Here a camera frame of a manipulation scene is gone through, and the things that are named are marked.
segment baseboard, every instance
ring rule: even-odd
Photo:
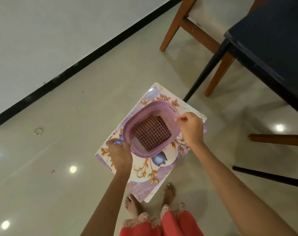
[[[96,59],[100,58],[102,55],[113,49],[115,46],[126,40],[128,37],[135,34],[141,28],[145,27],[147,24],[158,18],[160,15],[174,7],[176,4],[180,3],[182,0],[169,0],[167,3],[163,4],[161,7],[129,27],[127,30],[123,31],[121,34],[98,48],[97,50],[93,51],[90,55],[85,57],[84,59],[80,60],[72,67],[69,67],[67,70],[62,72],[59,76],[52,79],[51,81],[47,82],[32,94],[28,95],[24,99],[20,100],[18,103],[14,104],[9,109],[5,110],[0,114],[0,125],[4,122],[24,110],[26,107],[46,95],[48,92],[55,89],[57,86],[65,82],[67,79],[87,67],[89,64],[94,62]]]

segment chair seat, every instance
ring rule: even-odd
[[[254,0],[197,0],[189,19],[217,42],[224,33],[244,18]]]

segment forearm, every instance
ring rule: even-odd
[[[190,147],[204,165],[243,236],[297,235],[274,210],[220,162],[205,144]]]
[[[130,171],[116,172],[81,236],[113,236]]]

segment hand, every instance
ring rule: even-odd
[[[204,142],[204,123],[202,119],[192,112],[186,112],[175,119],[179,125],[182,136],[188,146],[200,145]]]
[[[133,165],[133,157],[130,152],[130,144],[115,143],[117,138],[113,138],[107,141],[109,155],[111,156],[112,162],[116,169],[116,172],[124,172],[130,174]]]

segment foot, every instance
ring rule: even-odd
[[[130,194],[125,200],[125,208],[128,212],[134,217],[138,218],[138,216],[144,212],[138,200],[136,200],[135,196]]]
[[[176,196],[175,187],[171,183],[168,183],[164,190],[164,199],[162,202],[162,207],[164,205],[171,205],[175,196]]]

